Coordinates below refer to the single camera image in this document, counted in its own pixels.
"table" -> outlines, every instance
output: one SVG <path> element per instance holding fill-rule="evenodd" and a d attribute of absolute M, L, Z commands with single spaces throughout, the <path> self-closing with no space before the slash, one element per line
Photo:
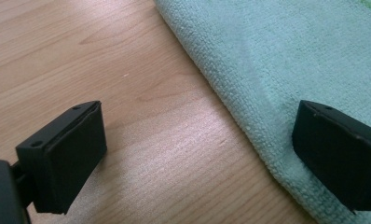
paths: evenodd
<path fill-rule="evenodd" d="M 151 0 L 0 0 L 0 160 L 103 103 L 108 151 L 33 223 L 315 223 L 271 177 Z"/>

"black object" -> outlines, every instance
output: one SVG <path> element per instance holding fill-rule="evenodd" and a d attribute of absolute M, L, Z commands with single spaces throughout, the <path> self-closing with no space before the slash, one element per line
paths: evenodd
<path fill-rule="evenodd" d="M 299 103 L 295 153 L 351 211 L 371 211 L 371 128 L 331 106 Z"/>
<path fill-rule="evenodd" d="M 28 223 L 31 202 L 39 213 L 67 213 L 106 152 L 101 103 L 70 108 L 16 149 L 11 169 L 0 161 L 0 223 Z"/>

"wood grain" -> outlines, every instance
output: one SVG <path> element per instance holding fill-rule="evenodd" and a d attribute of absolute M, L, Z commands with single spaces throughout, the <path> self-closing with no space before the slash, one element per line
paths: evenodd
<path fill-rule="evenodd" d="M 66 216 L 31 205 L 33 223 L 314 223 L 153 1 L 0 0 L 0 159 L 91 100 L 108 152 Z"/>

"towel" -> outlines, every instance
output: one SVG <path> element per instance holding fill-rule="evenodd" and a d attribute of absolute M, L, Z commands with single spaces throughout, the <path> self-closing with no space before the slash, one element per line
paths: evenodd
<path fill-rule="evenodd" d="M 271 174 L 320 223 L 354 215 L 294 153 L 301 99 L 371 126 L 371 0 L 156 0 Z"/>

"screw hole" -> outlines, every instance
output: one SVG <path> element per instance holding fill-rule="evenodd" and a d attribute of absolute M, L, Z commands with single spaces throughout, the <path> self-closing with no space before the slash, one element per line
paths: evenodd
<path fill-rule="evenodd" d="M 33 143 L 31 144 L 31 147 L 38 147 L 38 146 L 40 146 L 41 144 L 43 144 L 42 141 L 36 141 L 36 142 L 33 142 Z"/>

